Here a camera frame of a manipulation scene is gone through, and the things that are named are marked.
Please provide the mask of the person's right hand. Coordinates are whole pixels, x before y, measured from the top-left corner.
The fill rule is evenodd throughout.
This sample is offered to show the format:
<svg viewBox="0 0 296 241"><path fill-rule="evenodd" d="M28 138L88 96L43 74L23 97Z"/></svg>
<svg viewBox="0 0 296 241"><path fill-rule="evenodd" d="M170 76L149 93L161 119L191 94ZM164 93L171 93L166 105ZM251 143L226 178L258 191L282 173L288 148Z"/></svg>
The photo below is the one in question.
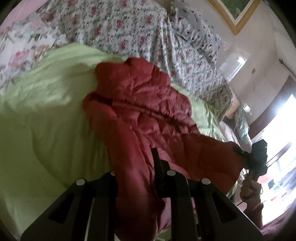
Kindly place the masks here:
<svg viewBox="0 0 296 241"><path fill-rule="evenodd" d="M261 184L252 179L250 173L245 175L240 190L240 198L246 203L243 213L259 228L262 224L262 209L264 207L260 198Z"/></svg>

